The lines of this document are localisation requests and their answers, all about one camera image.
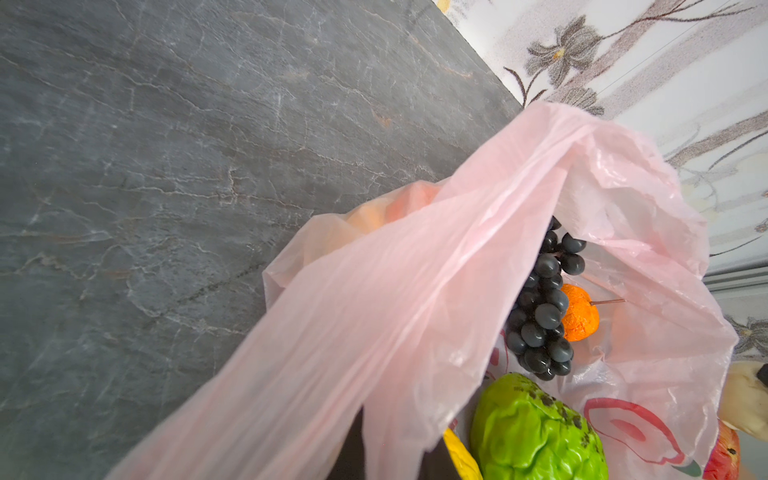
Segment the pink plastic bag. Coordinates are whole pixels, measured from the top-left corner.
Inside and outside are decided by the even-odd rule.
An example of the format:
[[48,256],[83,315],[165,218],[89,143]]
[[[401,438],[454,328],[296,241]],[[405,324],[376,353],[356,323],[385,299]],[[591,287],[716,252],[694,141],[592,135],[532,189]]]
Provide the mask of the pink plastic bag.
[[615,298],[546,384],[614,479],[698,479],[737,337],[703,282],[706,221],[654,143],[537,102],[439,183],[312,218],[263,274],[267,310],[114,479],[323,479],[355,420],[369,479],[413,479],[487,374],[552,219]]

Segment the green fake fruit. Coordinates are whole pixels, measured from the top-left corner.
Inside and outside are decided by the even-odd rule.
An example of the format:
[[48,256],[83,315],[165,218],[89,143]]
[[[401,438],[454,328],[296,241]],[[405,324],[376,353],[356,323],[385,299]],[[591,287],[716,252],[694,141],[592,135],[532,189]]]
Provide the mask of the green fake fruit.
[[485,479],[610,477],[602,441],[589,421],[518,373],[482,391],[469,443]]

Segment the beige fake fruit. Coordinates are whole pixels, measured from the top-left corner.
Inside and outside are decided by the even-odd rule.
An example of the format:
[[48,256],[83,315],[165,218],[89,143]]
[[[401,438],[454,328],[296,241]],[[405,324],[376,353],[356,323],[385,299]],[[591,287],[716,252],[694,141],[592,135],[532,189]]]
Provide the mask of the beige fake fruit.
[[767,364],[739,361],[729,367],[718,417],[733,430],[767,441]]

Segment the red fake apple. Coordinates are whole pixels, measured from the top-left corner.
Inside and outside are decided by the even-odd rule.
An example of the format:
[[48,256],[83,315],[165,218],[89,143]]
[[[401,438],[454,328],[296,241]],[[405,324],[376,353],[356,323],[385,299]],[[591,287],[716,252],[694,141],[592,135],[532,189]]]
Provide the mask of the red fake apple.
[[740,441],[735,430],[718,421],[718,438],[704,469],[703,480],[738,480]]

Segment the dark fake grape bunch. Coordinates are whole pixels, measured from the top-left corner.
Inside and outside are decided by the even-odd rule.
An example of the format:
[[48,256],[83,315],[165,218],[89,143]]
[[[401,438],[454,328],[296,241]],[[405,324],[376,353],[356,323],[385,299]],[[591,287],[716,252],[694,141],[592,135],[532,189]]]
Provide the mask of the dark fake grape bunch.
[[524,370],[543,381],[571,371],[573,336],[566,330],[565,318],[572,301],[564,277],[585,270],[581,253],[587,242],[568,232],[561,234],[561,228],[552,217],[504,327],[506,349]]

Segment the yellow fake banana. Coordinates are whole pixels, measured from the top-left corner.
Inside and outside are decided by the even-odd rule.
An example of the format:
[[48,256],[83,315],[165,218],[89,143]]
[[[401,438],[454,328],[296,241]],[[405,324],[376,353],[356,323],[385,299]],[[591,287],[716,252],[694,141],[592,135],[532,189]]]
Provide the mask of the yellow fake banana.
[[478,463],[452,429],[447,428],[444,431],[443,441],[449,452],[450,459],[462,480],[483,479]]

